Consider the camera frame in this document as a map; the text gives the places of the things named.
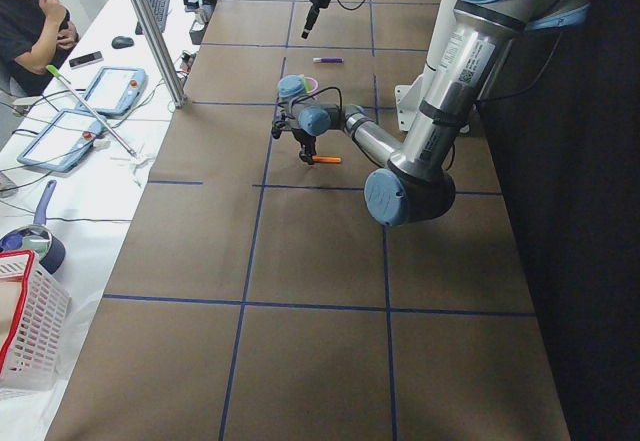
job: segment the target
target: keyboard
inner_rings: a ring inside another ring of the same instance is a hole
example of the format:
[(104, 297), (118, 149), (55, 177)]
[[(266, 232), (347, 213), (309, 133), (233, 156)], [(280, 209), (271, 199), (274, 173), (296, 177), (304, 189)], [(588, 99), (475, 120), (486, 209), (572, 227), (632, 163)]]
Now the keyboard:
[[(151, 10), (153, 11), (153, 16), (156, 18), (160, 32), (164, 33), (164, 28), (167, 25), (167, 15), (169, 13), (169, 0), (149, 0), (149, 4), (151, 5)], [(136, 34), (142, 34), (140, 21), (138, 21), (136, 25)]]

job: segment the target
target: pan handle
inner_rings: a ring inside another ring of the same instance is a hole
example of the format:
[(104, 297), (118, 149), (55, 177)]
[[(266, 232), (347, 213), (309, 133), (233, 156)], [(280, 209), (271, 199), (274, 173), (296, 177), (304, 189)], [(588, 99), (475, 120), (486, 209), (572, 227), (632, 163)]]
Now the pan handle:
[(33, 218), (33, 224), (39, 224), (44, 226), (47, 222), (47, 206), (49, 205), (49, 201), (51, 200), (51, 195), (53, 194), (53, 190), (56, 189), (57, 181), (55, 179), (49, 180), (47, 186), (44, 188), (44, 193), (42, 193), (42, 197), (38, 202), (38, 207), (36, 208), (36, 214)]

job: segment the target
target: purple marker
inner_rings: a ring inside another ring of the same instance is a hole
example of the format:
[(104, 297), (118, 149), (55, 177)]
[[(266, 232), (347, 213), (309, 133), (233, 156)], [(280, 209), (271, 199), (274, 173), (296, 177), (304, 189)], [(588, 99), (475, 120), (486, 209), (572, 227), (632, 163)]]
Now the purple marker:
[(344, 63), (342, 58), (313, 58), (314, 63)]

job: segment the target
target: office chair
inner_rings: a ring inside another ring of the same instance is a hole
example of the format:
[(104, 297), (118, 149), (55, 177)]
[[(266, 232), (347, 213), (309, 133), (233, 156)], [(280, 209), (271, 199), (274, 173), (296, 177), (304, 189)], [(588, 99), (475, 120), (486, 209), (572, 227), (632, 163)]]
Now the office chair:
[(0, 91), (14, 98), (21, 98), (27, 95), (18, 82), (11, 77), (9, 70), (2, 62), (0, 62)]

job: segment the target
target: black shirt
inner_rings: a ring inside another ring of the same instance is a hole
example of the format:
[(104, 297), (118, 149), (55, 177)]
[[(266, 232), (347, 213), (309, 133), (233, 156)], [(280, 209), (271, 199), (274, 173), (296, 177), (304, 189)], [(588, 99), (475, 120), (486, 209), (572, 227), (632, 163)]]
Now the black shirt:
[[(0, 60), (29, 96), (42, 94), (51, 80), (49, 73), (34, 74), (14, 61), (21, 54), (31, 51), (42, 34), (45, 15), (39, 1), (0, 0)], [(68, 27), (67, 21), (68, 12), (60, 29)], [(59, 68), (70, 52), (57, 48), (51, 64)]]

